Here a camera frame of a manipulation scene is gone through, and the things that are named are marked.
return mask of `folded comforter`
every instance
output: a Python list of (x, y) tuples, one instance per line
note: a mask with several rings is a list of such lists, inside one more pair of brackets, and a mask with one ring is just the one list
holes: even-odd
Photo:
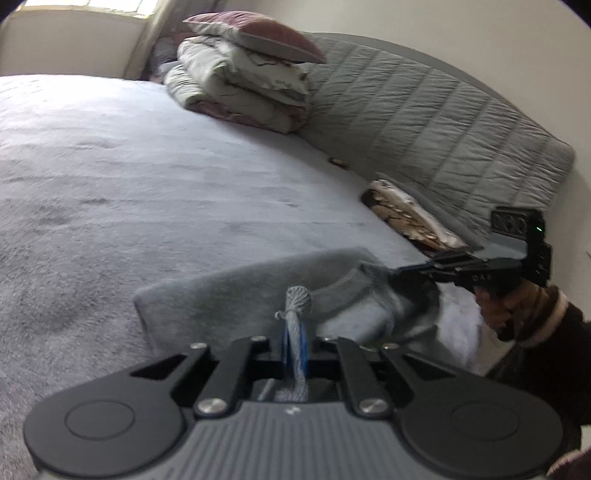
[(182, 42), (178, 60), (164, 84), (183, 108), (281, 133), (306, 122), (308, 78), (289, 62), (209, 35)]

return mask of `gray towel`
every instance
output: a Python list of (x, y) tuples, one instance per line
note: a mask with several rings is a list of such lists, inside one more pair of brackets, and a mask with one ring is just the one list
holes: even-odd
[(439, 311), (437, 287), (392, 287), (387, 275), (369, 251), (335, 249), (165, 281), (137, 292), (134, 302), (148, 340), (164, 352), (191, 342), (220, 351), (237, 338), (267, 334), (285, 305), (286, 290), (295, 285), (311, 291), (307, 327), (323, 336), (368, 343), (432, 327)]

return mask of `window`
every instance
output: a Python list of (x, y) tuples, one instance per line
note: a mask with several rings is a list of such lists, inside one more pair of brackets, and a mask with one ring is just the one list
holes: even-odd
[(154, 13), (158, 0), (27, 0), (24, 7), (65, 5), (112, 10), (147, 17)]

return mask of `fluffy gray blanket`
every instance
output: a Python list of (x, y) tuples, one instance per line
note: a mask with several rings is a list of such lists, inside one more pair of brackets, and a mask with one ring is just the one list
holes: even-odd
[[(152, 355), (137, 289), (327, 248), (423, 260), (322, 152), (185, 111), (161, 85), (0, 77), (0, 101), (2, 479), (35, 473), (21, 431), (34, 403)], [(450, 316), (466, 352), (478, 314), (460, 294), (446, 298), (467, 309)]]

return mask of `hand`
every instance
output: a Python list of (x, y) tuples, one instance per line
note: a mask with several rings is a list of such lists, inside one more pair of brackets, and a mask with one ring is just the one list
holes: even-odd
[(475, 290), (476, 303), (480, 306), (485, 323), (493, 330), (504, 327), (510, 319), (522, 326), (528, 319), (535, 318), (547, 302), (548, 294), (544, 290), (540, 290), (541, 287), (535, 283), (522, 280), (519, 287), (499, 300), (491, 298), (488, 291), (477, 287)]

